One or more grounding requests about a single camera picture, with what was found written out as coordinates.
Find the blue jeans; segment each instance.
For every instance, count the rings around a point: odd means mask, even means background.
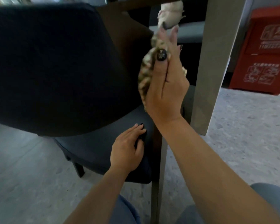
[[[255,183],[251,185],[280,214],[280,187],[273,184]],[[109,224],[141,224],[136,209],[122,196],[118,197]],[[196,206],[188,206],[175,224],[205,224]]]

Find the red box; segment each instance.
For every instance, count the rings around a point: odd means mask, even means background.
[[[280,94],[280,6],[252,12],[229,88]]]

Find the gray floor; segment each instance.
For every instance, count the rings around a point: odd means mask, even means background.
[[[205,141],[247,183],[280,186],[280,96],[222,89]],[[62,223],[93,184],[78,178],[50,139],[0,125],[0,224]],[[122,195],[149,223],[151,185],[125,183]],[[161,223],[174,223],[192,204],[168,150]]]

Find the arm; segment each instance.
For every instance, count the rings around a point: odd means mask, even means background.
[[[177,29],[168,44],[170,61],[156,61],[147,112],[171,147],[196,206],[207,223],[280,223],[274,209],[250,188],[191,128],[180,114],[189,82],[182,73]]]
[[[139,139],[137,149],[134,144],[138,136],[145,131],[143,125],[136,124],[116,138],[112,146],[110,169],[63,224],[107,224],[109,222],[127,175],[136,169],[142,160],[144,143]]]

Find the gray wall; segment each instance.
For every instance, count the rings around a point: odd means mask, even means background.
[[[238,36],[236,38],[232,53],[231,53],[231,60],[227,68],[227,72],[233,72],[236,66],[236,62],[239,57],[239,52],[241,50],[244,35],[248,28],[248,22],[250,18],[250,14],[253,9],[262,8],[262,7],[272,7],[280,5],[280,0],[247,0],[242,20],[239,26]]]

